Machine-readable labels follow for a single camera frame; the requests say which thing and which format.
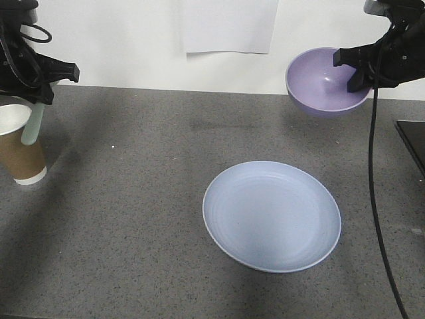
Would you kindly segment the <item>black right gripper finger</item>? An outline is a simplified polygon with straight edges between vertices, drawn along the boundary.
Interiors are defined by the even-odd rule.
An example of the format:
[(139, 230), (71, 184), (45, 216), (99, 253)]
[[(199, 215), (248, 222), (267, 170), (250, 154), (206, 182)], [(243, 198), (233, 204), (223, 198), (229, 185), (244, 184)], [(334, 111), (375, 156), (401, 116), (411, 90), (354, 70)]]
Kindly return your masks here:
[(355, 93), (374, 86), (374, 73), (357, 69), (347, 82), (347, 92)]

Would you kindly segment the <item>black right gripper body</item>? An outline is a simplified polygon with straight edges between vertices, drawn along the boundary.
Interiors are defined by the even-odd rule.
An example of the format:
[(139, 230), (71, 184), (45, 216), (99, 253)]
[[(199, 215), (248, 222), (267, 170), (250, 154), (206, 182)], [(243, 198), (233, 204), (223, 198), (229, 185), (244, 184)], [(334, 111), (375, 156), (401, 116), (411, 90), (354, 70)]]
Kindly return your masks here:
[(333, 54), (333, 65), (374, 73), (375, 88), (394, 88), (424, 78), (424, 10), (388, 10), (390, 29), (377, 42)]

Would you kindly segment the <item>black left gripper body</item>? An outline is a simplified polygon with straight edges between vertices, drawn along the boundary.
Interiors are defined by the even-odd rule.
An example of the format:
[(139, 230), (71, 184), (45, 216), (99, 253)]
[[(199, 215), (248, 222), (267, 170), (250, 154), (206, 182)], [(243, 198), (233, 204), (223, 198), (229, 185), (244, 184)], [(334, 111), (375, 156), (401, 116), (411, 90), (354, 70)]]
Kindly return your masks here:
[(80, 70), (74, 63), (36, 53), (21, 25), (1, 18), (1, 94), (51, 105), (52, 85), (60, 80), (78, 82)]

